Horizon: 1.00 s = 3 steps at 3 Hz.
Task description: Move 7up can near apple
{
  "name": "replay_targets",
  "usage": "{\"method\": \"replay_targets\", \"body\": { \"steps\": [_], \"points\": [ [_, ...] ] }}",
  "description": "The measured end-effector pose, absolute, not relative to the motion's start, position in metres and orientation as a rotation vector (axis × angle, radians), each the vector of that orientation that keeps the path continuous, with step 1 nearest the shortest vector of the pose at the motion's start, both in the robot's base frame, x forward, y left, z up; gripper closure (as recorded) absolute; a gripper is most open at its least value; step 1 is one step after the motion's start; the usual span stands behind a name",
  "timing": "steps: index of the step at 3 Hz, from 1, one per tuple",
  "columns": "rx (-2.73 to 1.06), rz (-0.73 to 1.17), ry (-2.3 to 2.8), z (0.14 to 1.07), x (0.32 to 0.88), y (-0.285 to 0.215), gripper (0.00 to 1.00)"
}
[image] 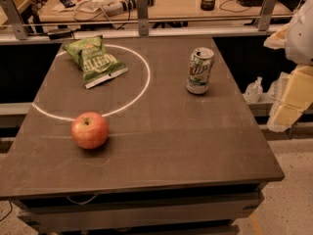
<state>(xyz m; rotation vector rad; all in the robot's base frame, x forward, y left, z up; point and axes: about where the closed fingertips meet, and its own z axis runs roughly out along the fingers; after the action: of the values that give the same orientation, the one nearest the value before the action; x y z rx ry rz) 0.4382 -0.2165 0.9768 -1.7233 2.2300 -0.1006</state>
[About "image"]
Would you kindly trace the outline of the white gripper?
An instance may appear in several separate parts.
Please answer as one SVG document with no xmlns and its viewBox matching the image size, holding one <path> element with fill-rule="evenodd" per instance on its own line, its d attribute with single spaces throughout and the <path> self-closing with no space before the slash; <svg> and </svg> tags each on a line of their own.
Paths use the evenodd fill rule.
<svg viewBox="0 0 313 235">
<path fill-rule="evenodd" d="M 267 127 L 274 132 L 290 128 L 313 103 L 313 0 L 307 0 L 285 24 L 264 41 L 270 49 L 284 49 L 296 68 L 278 80 L 276 99 Z"/>
</svg>

